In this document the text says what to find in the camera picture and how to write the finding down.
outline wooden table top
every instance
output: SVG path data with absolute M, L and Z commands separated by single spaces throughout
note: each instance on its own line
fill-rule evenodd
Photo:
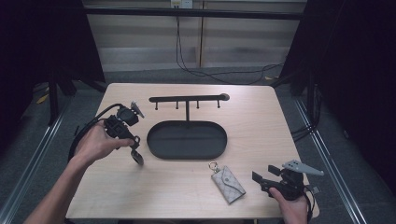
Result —
M 154 96 L 218 95 L 227 93 L 229 101 L 191 103 L 190 119 L 219 124 L 227 133 L 227 147 L 214 159 L 228 166 L 247 192 L 227 204 L 211 179 L 210 161 L 167 161 L 149 151 L 147 135 L 151 127 L 164 120 L 186 118 L 185 104 L 149 102 Z M 290 135 L 276 93 L 271 87 L 181 84 L 111 84 L 98 112 L 120 103 L 137 101 L 144 119 L 130 127 L 141 138 L 137 151 L 145 164 L 131 158 L 131 149 L 122 147 L 96 161 L 84 175 L 67 213 L 68 218 L 266 218 L 281 217 L 275 199 L 261 191 L 251 179 L 252 171 L 266 179 L 280 181 L 267 172 L 300 157 Z M 116 114 L 113 109 L 104 115 Z

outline wall outlet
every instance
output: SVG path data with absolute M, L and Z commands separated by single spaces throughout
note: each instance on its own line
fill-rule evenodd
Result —
M 171 0 L 171 8 L 181 8 L 181 0 Z
M 192 8 L 192 0 L 181 0 L 181 8 Z

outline jewelry stand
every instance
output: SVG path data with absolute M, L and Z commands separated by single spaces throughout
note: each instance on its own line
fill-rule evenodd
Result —
M 190 101 L 228 101 L 230 96 L 166 96 L 151 97 L 155 103 L 186 102 L 186 120 L 166 120 L 154 125 L 148 132 L 148 147 L 151 153 L 164 160 L 213 160 L 220 156 L 227 146 L 227 133 L 215 122 L 190 120 Z

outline oval tray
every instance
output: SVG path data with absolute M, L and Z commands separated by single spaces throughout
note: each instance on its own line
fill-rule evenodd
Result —
M 165 160 L 213 160 L 227 146 L 227 133 L 215 122 L 167 120 L 148 132 L 151 153 Z

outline wallet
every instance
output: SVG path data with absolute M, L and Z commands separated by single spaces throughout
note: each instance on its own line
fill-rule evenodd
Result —
M 227 166 L 212 175 L 213 181 L 219 187 L 222 195 L 228 203 L 232 203 L 246 194 L 233 173 Z

